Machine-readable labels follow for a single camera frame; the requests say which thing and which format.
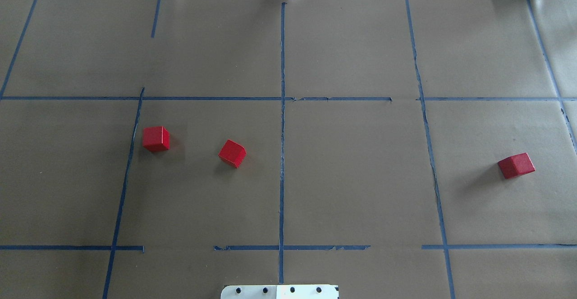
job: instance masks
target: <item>white metal bracket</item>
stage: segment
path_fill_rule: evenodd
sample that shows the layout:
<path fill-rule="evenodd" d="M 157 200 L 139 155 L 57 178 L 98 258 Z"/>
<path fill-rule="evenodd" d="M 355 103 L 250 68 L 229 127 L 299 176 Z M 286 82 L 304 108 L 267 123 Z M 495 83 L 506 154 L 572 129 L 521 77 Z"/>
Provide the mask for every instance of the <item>white metal bracket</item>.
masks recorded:
<path fill-rule="evenodd" d="M 227 286 L 222 289 L 220 299 L 339 299 L 339 286 Z"/>

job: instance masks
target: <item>red wooden block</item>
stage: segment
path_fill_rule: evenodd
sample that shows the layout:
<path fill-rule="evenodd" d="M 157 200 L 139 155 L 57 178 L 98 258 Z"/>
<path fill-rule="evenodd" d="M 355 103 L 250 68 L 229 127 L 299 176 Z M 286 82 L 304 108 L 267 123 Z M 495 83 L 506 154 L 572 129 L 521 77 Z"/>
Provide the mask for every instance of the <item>red wooden block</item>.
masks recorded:
<path fill-rule="evenodd" d="M 170 134 L 163 126 L 144 128 L 142 131 L 142 146 L 151 152 L 170 149 Z"/>
<path fill-rule="evenodd" d="M 533 163 L 526 152 L 499 161 L 499 168 L 507 179 L 535 171 L 535 167 L 533 167 Z"/>
<path fill-rule="evenodd" d="M 238 168 L 247 155 L 245 148 L 232 140 L 227 140 L 224 147 L 220 150 L 218 157 L 225 163 Z"/>

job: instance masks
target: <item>blue painter's tape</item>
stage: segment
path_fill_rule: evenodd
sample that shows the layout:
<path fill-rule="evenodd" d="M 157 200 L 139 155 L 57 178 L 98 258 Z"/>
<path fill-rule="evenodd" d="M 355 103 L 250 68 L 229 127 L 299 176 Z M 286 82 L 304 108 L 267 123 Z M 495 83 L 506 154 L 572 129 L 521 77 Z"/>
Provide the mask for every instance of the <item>blue painter's tape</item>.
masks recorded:
<path fill-rule="evenodd" d="M 220 248 L 214 247 L 216 251 L 220 250 L 279 250 L 278 245 L 233 245 Z"/>
<path fill-rule="evenodd" d="M 303 97 L 293 101 L 392 101 L 391 97 Z"/>
<path fill-rule="evenodd" d="M 14 54 L 12 55 L 12 61 L 10 61 L 8 71 L 6 71 L 6 77 L 4 77 L 4 83 L 2 84 L 2 88 L 0 89 L 0 100 L 2 100 L 2 98 L 4 97 L 4 91 L 6 91 L 6 86 L 8 86 L 8 80 L 10 80 L 10 75 L 12 73 L 12 69 L 14 68 L 14 63 L 16 63 L 16 57 L 18 57 L 18 51 L 20 51 L 20 46 L 22 46 L 24 35 L 26 34 L 26 30 L 30 24 L 30 20 L 32 19 L 32 13 L 34 13 L 34 9 L 36 7 L 37 2 L 38 0 L 34 0 L 32 2 L 30 11 L 28 12 L 28 17 L 26 18 L 26 22 L 24 23 L 24 27 L 22 28 L 22 33 L 20 34 L 20 38 L 18 39 L 18 43 L 16 44 Z"/>
<path fill-rule="evenodd" d="M 370 245 L 285 245 L 284 250 L 365 250 Z M 214 246 L 216 251 L 221 250 L 279 250 L 278 245 L 233 245 L 224 248 Z"/>
<path fill-rule="evenodd" d="M 0 250 L 110 250 L 112 246 L 0 245 Z"/>
<path fill-rule="evenodd" d="M 555 97 L 425 97 L 425 101 L 557 101 Z"/>
<path fill-rule="evenodd" d="M 156 12 L 154 13 L 154 22 L 152 23 L 152 32 L 150 34 L 151 38 L 154 38 L 156 34 L 156 24 L 158 22 L 158 13 L 160 12 L 160 0 L 156 0 Z"/>
<path fill-rule="evenodd" d="M 284 8 L 280 5 L 280 188 L 279 188 L 279 284 L 284 283 L 284 110 L 285 110 L 285 81 L 284 81 Z"/>
<path fill-rule="evenodd" d="M 421 100 L 421 111 L 423 114 L 423 122 L 425 125 L 425 135 L 427 139 L 427 147 L 429 149 L 429 161 L 431 169 L 433 171 L 433 179 L 435 180 L 435 194 L 437 195 L 437 213 L 439 214 L 439 226 L 441 227 L 441 238 L 443 240 L 444 253 L 445 253 L 445 265 L 447 268 L 447 279 L 449 281 L 449 292 L 451 299 L 455 299 L 455 287 L 453 285 L 453 270 L 451 269 L 451 259 L 449 257 L 449 250 L 447 246 L 447 233 L 445 232 L 445 221 L 443 219 L 443 207 L 441 206 L 441 194 L 439 192 L 439 182 L 437 180 L 437 168 L 435 167 L 435 156 L 433 155 L 433 145 L 431 143 L 431 136 L 429 131 L 429 122 L 427 121 L 426 105 L 425 105 L 425 95 L 423 92 L 423 85 L 421 81 L 421 73 L 419 72 L 419 67 L 417 65 L 417 46 L 415 43 L 415 33 L 412 28 L 412 18 L 411 18 L 411 7 L 409 0 L 404 0 L 407 7 L 407 18 L 408 18 L 408 29 L 411 35 L 411 45 L 412 45 L 412 57 L 415 62 L 415 72 L 417 75 L 417 82 L 419 86 L 419 96 Z"/>
<path fill-rule="evenodd" d="M 105 290 L 102 294 L 102 299 L 107 299 L 108 297 L 108 291 L 110 287 L 110 277 L 112 276 L 112 269 L 114 264 L 114 255 L 117 250 L 118 232 L 120 231 L 120 223 L 122 219 L 122 208 L 124 207 L 124 199 L 126 198 L 126 189 L 128 187 L 128 173 L 130 172 L 130 164 L 132 164 L 132 157 L 134 155 L 134 139 L 136 138 L 136 129 L 138 128 L 138 121 L 140 120 L 140 110 L 142 109 L 143 97 L 144 97 L 144 88 L 142 88 L 142 90 L 140 91 L 140 100 L 138 101 L 138 108 L 136 109 L 136 118 L 134 119 L 134 128 L 132 129 L 132 140 L 130 141 L 130 151 L 128 152 L 128 160 L 126 161 L 126 170 L 124 171 L 124 182 L 122 184 L 120 204 L 118 205 L 118 213 L 116 216 L 116 225 L 114 227 L 114 236 L 112 241 L 112 250 L 110 250 L 109 266 L 106 272 Z"/>
<path fill-rule="evenodd" d="M 285 245 L 286 250 L 365 250 L 370 245 Z"/>
<path fill-rule="evenodd" d="M 280 97 L 148 96 L 146 101 L 280 101 Z"/>
<path fill-rule="evenodd" d="M 5 100 L 17 101 L 138 101 L 130 96 L 6 96 Z"/>
<path fill-rule="evenodd" d="M 116 246 L 116 250 L 138 250 L 144 253 L 144 246 Z"/>
<path fill-rule="evenodd" d="M 559 100 L 559 106 L 561 106 L 561 112 L 563 113 L 563 118 L 565 119 L 565 125 L 567 125 L 567 130 L 569 131 L 569 137 L 571 138 L 571 143 L 573 143 L 573 150 L 577 153 L 577 140 L 575 140 L 575 132 L 573 131 L 573 127 L 571 126 L 571 122 L 569 122 L 569 117 L 567 116 L 567 111 L 565 110 L 565 104 L 563 104 L 563 99 L 561 97 L 561 92 L 559 91 L 559 86 L 557 85 L 557 79 L 555 79 L 555 74 L 553 73 L 553 69 L 551 67 L 551 62 L 547 55 L 547 51 L 545 50 L 545 45 L 543 44 L 543 40 L 540 35 L 539 26 L 535 20 L 535 15 L 533 13 L 533 6 L 531 5 L 531 0 L 527 0 L 527 6 L 529 8 L 529 14 L 531 15 L 531 22 L 533 24 L 533 28 L 535 29 L 535 33 L 537 36 L 537 40 L 539 41 L 539 46 L 541 48 L 541 52 L 543 54 L 543 58 L 545 59 L 545 64 L 547 65 L 547 70 L 549 72 L 549 76 L 551 77 L 551 81 L 553 82 L 553 86 L 555 89 L 555 93 L 557 94 L 557 99 Z"/>
<path fill-rule="evenodd" d="M 444 249 L 443 245 L 423 245 L 425 250 L 439 250 Z M 447 245 L 447 249 L 577 249 L 577 244 L 462 244 L 462 245 Z"/>

